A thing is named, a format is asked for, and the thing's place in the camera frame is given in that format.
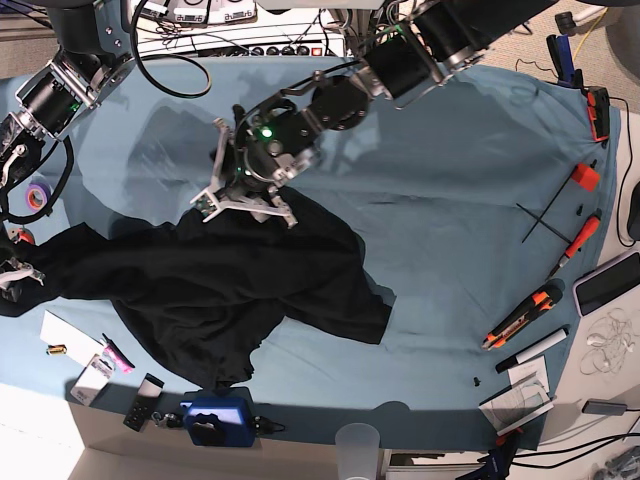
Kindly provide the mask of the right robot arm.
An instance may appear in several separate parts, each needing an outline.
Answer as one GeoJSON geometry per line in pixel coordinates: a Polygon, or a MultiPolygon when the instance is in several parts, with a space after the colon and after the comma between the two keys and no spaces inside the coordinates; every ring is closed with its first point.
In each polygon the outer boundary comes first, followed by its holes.
{"type": "Polygon", "coordinates": [[[1,124],[1,220],[33,223],[51,213],[72,173],[75,155],[69,132],[96,111],[134,67],[131,4],[128,1],[42,1],[58,40],[56,55],[16,91],[19,108],[1,124]],[[62,145],[66,163],[41,209],[16,216],[9,194],[62,145]]]}

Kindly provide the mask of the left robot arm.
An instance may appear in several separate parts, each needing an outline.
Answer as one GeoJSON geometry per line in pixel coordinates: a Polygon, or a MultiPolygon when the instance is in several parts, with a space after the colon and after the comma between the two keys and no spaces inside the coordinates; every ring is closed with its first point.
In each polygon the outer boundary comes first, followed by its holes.
{"type": "Polygon", "coordinates": [[[190,202],[209,222],[225,211],[297,219],[281,189],[316,163],[329,130],[360,124],[378,97],[392,102],[444,86],[476,64],[490,45],[551,7],[549,1],[425,1],[373,34],[344,75],[335,66],[282,88],[234,125],[215,122],[219,140],[210,184],[190,202]]]}

